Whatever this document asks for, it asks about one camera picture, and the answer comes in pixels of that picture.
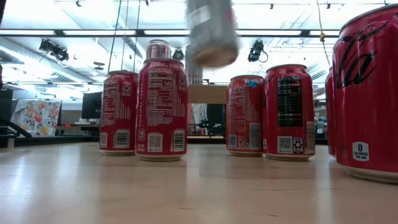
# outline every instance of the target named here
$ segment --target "qr code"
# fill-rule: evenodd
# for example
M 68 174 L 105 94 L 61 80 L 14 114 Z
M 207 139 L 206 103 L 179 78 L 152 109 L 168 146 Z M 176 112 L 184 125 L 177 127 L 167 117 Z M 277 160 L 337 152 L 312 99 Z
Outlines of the qr code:
M 108 140 L 108 134 L 107 133 L 101 133 L 99 136 L 99 146 L 100 147 L 106 147 L 106 141 Z
M 278 153 L 293 153 L 291 136 L 278 136 Z
M 148 134 L 148 152 L 162 152 L 162 134 Z
M 228 146 L 230 149 L 236 149 L 236 135 L 229 135 Z

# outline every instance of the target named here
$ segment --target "wire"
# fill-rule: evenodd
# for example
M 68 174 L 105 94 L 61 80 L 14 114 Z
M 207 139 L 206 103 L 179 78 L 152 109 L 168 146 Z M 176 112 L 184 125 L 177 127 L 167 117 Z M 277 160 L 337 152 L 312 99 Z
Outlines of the wire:
M 126 30 L 126 29 L 127 29 L 127 25 L 128 25 L 128 19 L 129 19 L 129 1 L 130 1 L 130 0 L 127 0 L 127 9 L 126 9 L 126 26 L 125 26 L 124 30 Z M 125 42 L 123 42 L 123 51 L 122 51 L 122 64 L 121 64 L 121 66 L 120 66 L 120 70 L 123 70 L 123 61 L 124 61 L 124 48 L 125 48 L 125 46 L 126 46 L 126 43 L 125 43 Z
M 49 52 L 45 53 L 45 55 L 43 55 L 43 57 L 39 60 L 39 62 L 41 62 L 43 60 L 43 58 L 45 58 L 45 56 L 47 56 L 47 54 L 49 54 Z
M 322 20 L 321 20 L 321 8 L 319 6 L 319 1 L 317 0 L 317 7 L 318 7 L 318 18 L 319 18 L 319 26 L 321 28 L 321 35 L 319 36 L 319 40 L 320 42 L 322 42 L 323 45 L 323 51 L 325 52 L 325 56 L 326 59 L 328 60 L 328 65 L 330 67 L 330 61 L 329 61 L 329 57 L 328 57 L 328 53 L 326 51 L 326 47 L 325 47 L 325 33 L 323 32 L 323 28 L 322 28 Z
M 114 47 L 114 40 L 116 38 L 116 31 L 118 30 L 118 24 L 119 24 L 119 16 L 120 16 L 120 8 L 122 6 L 122 0 L 119 0 L 119 10 L 118 10 L 118 18 L 116 18 L 116 25 L 114 27 L 114 34 L 113 34 L 113 40 L 112 40 L 112 47 L 111 47 L 111 55 L 109 56 L 109 65 L 108 65 L 108 74 L 109 71 L 111 70 L 111 61 L 112 61 L 112 53 L 113 53 L 113 47 Z
M 136 27 L 136 30 L 138 30 L 139 13 L 140 13 L 140 11 L 141 11 L 141 0 L 138 1 L 138 13 L 137 13 L 137 27 Z M 137 38 L 138 38 L 138 36 L 136 36 L 136 43 L 134 44 L 134 62 L 133 62 L 133 66 L 132 66 L 133 72 L 136 72 Z
M 267 52 L 265 52 L 264 50 L 263 50 L 263 52 L 264 52 L 264 54 L 267 56 L 267 60 L 265 60 L 265 61 L 262 62 L 262 61 L 259 59 L 259 62 L 261 62 L 261 63 L 266 63 L 266 62 L 268 62 L 269 56 L 268 56 Z

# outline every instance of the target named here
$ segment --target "pipe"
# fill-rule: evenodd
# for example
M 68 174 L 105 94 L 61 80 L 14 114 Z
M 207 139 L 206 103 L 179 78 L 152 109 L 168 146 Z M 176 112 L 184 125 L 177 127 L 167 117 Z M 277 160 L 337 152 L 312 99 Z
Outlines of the pipe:
M 28 50 L 16 43 L 14 43 L 11 40 L 8 40 L 4 37 L 0 37 L 0 43 L 1 46 L 6 50 L 9 50 L 11 52 L 8 52 L 10 54 L 13 54 L 14 57 L 17 57 L 21 61 L 26 61 L 26 60 L 32 60 L 33 62 L 39 64 L 39 65 L 45 65 L 53 70 L 55 70 L 57 73 L 70 78 L 71 80 L 75 82 L 93 82 L 92 79 L 85 77 L 84 75 L 80 75 L 79 73 L 76 73 L 69 68 L 63 68 L 56 62 L 53 62 L 31 50 Z

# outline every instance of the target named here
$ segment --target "can lid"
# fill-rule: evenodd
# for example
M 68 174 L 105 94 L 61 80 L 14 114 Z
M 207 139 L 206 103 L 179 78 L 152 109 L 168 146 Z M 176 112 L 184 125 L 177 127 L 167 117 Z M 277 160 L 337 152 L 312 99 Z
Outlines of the can lid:
M 360 19 L 360 18 L 362 18 L 362 17 L 364 17 L 364 16 L 367 16 L 367 15 L 370 15 L 370 14 L 372 14 L 372 13 L 379 12 L 379 11 L 383 11 L 383 10 L 390 9 L 390 8 L 393 8 L 393 7 L 398 7 L 398 4 L 390 4 L 390 5 L 387 5 L 387 6 L 379 7 L 379 8 L 377 8 L 377 9 L 372 9 L 372 10 L 370 10 L 370 11 L 368 11 L 368 12 L 364 12 L 364 13 L 362 13 L 362 14 L 360 14 L 360 15 L 358 15 L 358 16 L 352 18 L 352 19 L 350 19 L 348 22 L 346 22 L 346 23 L 341 27 L 341 29 L 340 29 L 340 34 L 341 34 L 341 31 L 343 31 L 343 29 L 344 29 L 346 26 L 348 26 L 350 23 L 354 22 L 355 20 Z
M 235 78 L 249 78 L 249 77 L 253 77 L 253 78 L 264 78 L 264 77 L 262 77 L 262 76 L 260 76 L 260 75 L 237 75 L 237 76 L 235 76 L 235 77 L 232 77 L 232 78 L 231 78 L 231 81 L 232 81 L 233 79 L 235 79 Z
M 117 75 L 117 74 L 124 74 L 124 75 L 138 75 L 136 72 L 130 72 L 130 71 L 127 71 L 127 70 L 116 70 L 116 71 L 112 71 L 112 72 L 109 72 L 109 74 L 108 75 Z
M 184 66 L 184 64 L 183 64 L 181 61 L 179 61 L 179 60 L 177 60 L 177 59 L 172 59 L 172 58 L 148 58 L 148 59 L 146 59 L 146 60 L 144 61 L 144 63 L 146 63 L 146 62 L 151 62 L 151 61 L 154 61 L 154 60 L 168 61 L 168 62 L 178 62 L 178 63 L 180 63 L 182 66 Z
M 149 41 L 149 43 L 148 43 L 148 45 L 150 45 L 151 43 L 153 43 L 153 42 L 162 42 L 162 43 L 164 43 L 164 44 L 169 44 L 167 41 L 165 41 L 165 40 L 160 40 L 160 39 L 154 39 L 154 40 L 151 40 L 151 41 Z
M 266 71 L 266 73 L 267 73 L 269 70 L 274 69 L 274 68 L 288 67 L 288 66 L 300 66 L 300 67 L 304 67 L 305 69 L 307 69 L 307 66 L 301 65 L 301 64 L 285 64 L 285 65 L 277 65 L 277 66 L 273 66 L 273 67 L 271 67 L 271 68 L 268 68 L 267 71 Z

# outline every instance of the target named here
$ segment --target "red soda can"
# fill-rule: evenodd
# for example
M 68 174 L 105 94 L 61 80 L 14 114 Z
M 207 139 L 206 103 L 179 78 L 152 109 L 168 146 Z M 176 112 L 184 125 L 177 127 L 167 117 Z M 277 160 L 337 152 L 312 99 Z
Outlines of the red soda can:
M 398 4 L 347 22 L 334 48 L 336 158 L 350 175 L 398 184 Z
M 263 145 L 270 159 L 307 161 L 315 154 L 312 79 L 304 65 L 267 70 Z
M 335 102 L 333 97 L 333 70 L 329 69 L 329 74 L 325 80 L 326 91 L 326 118 L 328 124 L 328 143 L 329 154 L 336 156 L 335 147 Z
M 138 74 L 113 71 L 104 81 L 99 148 L 108 156 L 135 153 Z
M 257 75 L 231 79 L 227 89 L 227 150 L 234 156 L 262 156 L 262 82 Z
M 139 74 L 136 154 L 147 161 L 179 160 L 187 152 L 188 78 L 183 64 L 153 58 Z

